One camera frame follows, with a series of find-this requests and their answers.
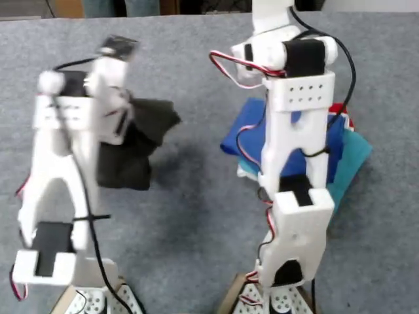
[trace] blue cloth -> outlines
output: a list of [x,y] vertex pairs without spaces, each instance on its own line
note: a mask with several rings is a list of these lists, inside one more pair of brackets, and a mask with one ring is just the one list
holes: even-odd
[[[349,130],[344,131],[343,143],[343,154],[337,166],[335,179],[333,183],[327,185],[335,202],[335,213],[359,168],[373,150],[372,146],[360,134]],[[245,172],[257,176],[257,171],[250,166],[247,160],[239,157],[238,163]]]
[[[221,149],[226,154],[241,156],[242,153],[238,150],[236,145],[236,135],[242,126],[256,124],[263,116],[264,101],[261,99],[250,98],[243,106],[242,111],[234,121],[231,130],[221,143]],[[296,122],[300,113],[293,113],[292,122]],[[327,146],[331,149],[329,154],[329,168],[327,171],[327,182],[333,182],[338,165],[338,161],[342,157],[343,152],[343,133],[344,133],[345,119],[340,117],[333,124],[331,129],[327,132]],[[240,135],[240,142],[244,150],[252,156],[252,158],[261,161],[261,152],[265,139],[266,121],[254,130],[245,131]],[[258,167],[255,164],[248,165],[253,171],[258,172]],[[301,150],[295,150],[291,153],[288,162],[282,170],[281,176],[287,177],[290,175],[301,175],[306,173],[306,159]]]

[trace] black wire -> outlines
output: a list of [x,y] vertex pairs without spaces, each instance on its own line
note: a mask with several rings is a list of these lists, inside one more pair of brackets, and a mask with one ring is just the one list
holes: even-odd
[[262,195],[261,195],[261,192],[262,191],[264,191],[265,192],[265,194],[266,194],[266,191],[265,191],[265,189],[263,188],[263,187],[259,187],[258,189],[257,189],[257,198],[259,198],[261,201],[271,201],[270,199],[269,199],[269,196],[268,196],[268,198],[267,199],[264,199],[263,197],[262,197]]
[[355,90],[355,86],[356,86],[356,80],[357,80],[356,67],[355,67],[354,60],[352,59],[352,56],[351,56],[348,48],[346,48],[344,43],[339,38],[334,37],[334,36],[330,36],[329,34],[325,33],[324,31],[319,31],[318,29],[308,25],[306,22],[301,20],[301,18],[297,15],[297,13],[295,12],[293,7],[290,7],[289,11],[290,11],[291,15],[294,17],[294,19],[301,26],[303,26],[307,29],[306,31],[302,32],[300,35],[296,36],[295,39],[300,39],[300,38],[303,38],[303,37],[309,36],[309,35],[321,35],[321,36],[332,37],[336,41],[336,43],[339,45],[339,47],[341,47],[342,51],[345,53],[346,58],[348,59],[349,66],[351,68],[351,74],[352,74],[351,84],[350,84],[350,87],[349,87],[349,90],[348,90],[348,94],[346,95],[346,98],[343,102],[342,108],[340,108],[338,113],[327,124],[327,129],[329,130],[331,128],[331,126],[341,116],[341,114],[346,110],[346,107],[348,106],[349,101],[351,100],[352,95],[354,94],[354,90]]
[[81,313],[84,311],[84,308],[86,307],[86,304],[87,304],[87,298],[86,298],[86,296],[84,296],[84,294],[83,294],[83,293],[81,293],[80,291],[76,290],[76,292],[77,292],[78,294],[80,294],[80,295],[84,298],[84,305],[83,305],[83,307],[81,308],[81,310],[80,310],[80,311],[78,311],[77,313],[74,313],[74,314],[81,314]]
[[53,70],[54,71],[59,71],[59,70],[64,69],[65,67],[72,67],[74,65],[85,64],[85,63],[92,62],[92,61],[94,61],[94,58],[87,58],[87,59],[82,59],[82,60],[67,62],[67,63],[61,64],[61,65],[53,68]]
[[[83,63],[87,63],[92,61],[93,59],[84,59],[84,60],[80,60],[80,61],[74,61],[74,62],[69,62],[69,63],[65,63],[63,65],[59,65],[57,67],[54,68],[55,71],[57,71],[57,69],[63,69],[64,67],[69,67],[72,65],[78,65],[78,64],[83,64]],[[94,215],[92,213],[92,208],[90,207],[90,198],[88,195],[88,190],[87,190],[87,185],[86,185],[86,179],[84,178],[82,169],[80,164],[78,163],[76,156],[74,155],[73,152],[73,147],[71,144],[71,136],[70,136],[70,132],[68,130],[67,124],[65,123],[65,118],[63,115],[63,112],[61,110],[61,106],[58,105],[58,102],[56,101],[56,97],[53,96],[52,97],[52,101],[54,103],[54,108],[56,109],[56,115],[57,115],[57,119],[58,121],[61,121],[61,125],[62,125],[62,131],[64,134],[64,138],[66,140],[66,144],[67,147],[70,151],[70,155],[72,155],[77,172],[79,172],[80,178],[81,178],[81,182],[82,182],[82,189],[84,192],[84,196],[85,196],[85,201],[86,201],[86,208],[87,208],[87,213],[88,213],[88,223],[89,223],[89,229],[90,229],[90,234],[92,236],[92,242],[93,242],[93,246],[94,246],[94,252],[96,254],[96,259],[98,260],[98,265],[99,265],[99,269],[101,272],[101,275],[103,277],[103,281],[105,282],[106,287],[108,288],[109,292],[115,297],[115,299],[121,303],[121,305],[123,307],[125,307],[125,309],[127,310],[128,314],[133,314],[130,307],[128,306],[127,303],[124,302],[123,299],[120,298],[120,296],[116,293],[116,291],[113,289],[112,285],[110,284],[107,275],[106,275],[106,271],[105,271],[105,267],[103,266],[103,261],[102,261],[102,257],[101,257],[101,253],[100,253],[100,248],[99,248],[99,242],[98,242],[98,237],[96,235],[96,229],[94,227]]]
[[[269,93],[269,91],[268,91],[268,90],[266,90],[266,94],[265,94],[265,102],[264,102],[264,109],[263,109],[263,115],[262,115],[261,119],[259,120],[259,122],[258,122],[258,123],[256,123],[255,127],[254,127],[254,128],[252,128],[251,130],[257,129],[259,126],[261,126],[261,124],[262,124],[263,120],[265,119],[265,116],[266,116],[266,107],[267,107],[267,105],[268,105],[268,93]],[[246,154],[245,154],[245,153],[244,153],[244,151],[240,148],[240,145],[239,145],[239,139],[240,139],[241,134],[242,134],[243,132],[245,132],[245,131],[250,131],[250,130],[244,129],[244,130],[241,130],[241,131],[237,132],[237,135],[236,135],[236,146],[237,146],[237,149],[238,149],[238,150],[242,153],[243,157],[244,157],[244,158],[245,158],[248,162],[251,162],[252,164],[256,165],[256,166],[259,168],[259,171],[260,171],[260,172],[262,172],[262,169],[261,169],[260,165],[259,165],[259,164],[257,164],[257,163],[255,163],[253,160],[250,160],[248,157],[246,157]]]
[[[270,211],[270,210],[272,210],[272,206],[268,207],[268,209],[267,209],[267,211]],[[269,231],[272,234],[272,237],[270,238],[270,240],[266,241],[266,242],[262,242],[257,247],[257,260],[260,261],[261,264],[262,264],[262,261],[261,261],[261,249],[262,249],[262,247],[264,247],[265,245],[271,244],[275,239],[274,232],[272,232],[272,230],[270,228],[269,228]]]
[[45,3],[46,3],[46,5],[47,5],[47,7],[48,7],[48,9],[49,9],[49,11],[50,11],[50,13],[51,13],[52,17],[53,17],[53,18],[55,18],[55,14],[54,14],[54,11],[52,10],[52,7],[51,7],[51,4],[50,4],[50,1],[49,1],[49,0],[45,0]]
[[317,314],[317,305],[316,305],[316,278],[312,280],[312,305],[313,305],[313,314]]

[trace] teal cloth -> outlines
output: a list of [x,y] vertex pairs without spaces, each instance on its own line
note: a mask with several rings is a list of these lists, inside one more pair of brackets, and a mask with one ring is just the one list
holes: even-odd
[[[160,15],[159,0],[119,1],[125,1],[128,17]],[[116,16],[113,0],[83,0],[83,9],[86,18],[111,18]]]
[[[349,188],[359,168],[373,151],[372,146],[360,134],[345,130],[343,135],[343,153],[340,159],[333,183],[327,185],[327,189],[335,202],[337,212],[340,202]],[[239,158],[239,166],[247,173],[256,175],[249,163]]]

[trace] black cloth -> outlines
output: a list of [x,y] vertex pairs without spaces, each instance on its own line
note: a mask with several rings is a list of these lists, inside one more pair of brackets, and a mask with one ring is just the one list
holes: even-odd
[[163,144],[167,131],[181,121],[171,101],[132,99],[131,104],[134,119],[123,144],[100,145],[96,179],[102,187],[148,190],[149,156]]

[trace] wooden base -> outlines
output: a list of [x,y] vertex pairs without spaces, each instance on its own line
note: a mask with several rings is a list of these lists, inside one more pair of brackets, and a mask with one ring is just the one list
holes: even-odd
[[[119,283],[115,287],[115,290],[118,291],[124,283],[124,278],[120,277]],[[60,296],[60,299],[58,299],[50,314],[64,314],[72,303],[74,297],[76,297],[76,294],[77,292],[74,286],[67,287],[63,294]]]
[[[243,273],[236,275],[236,278],[234,278],[233,283],[227,291],[227,294],[216,313],[232,314],[234,308],[236,307],[238,296],[242,293],[245,285],[246,275]],[[304,301],[307,303],[308,307],[313,311],[313,303],[308,293],[302,287],[298,287],[297,290],[304,299]],[[316,313],[321,314],[318,305],[316,306]]]

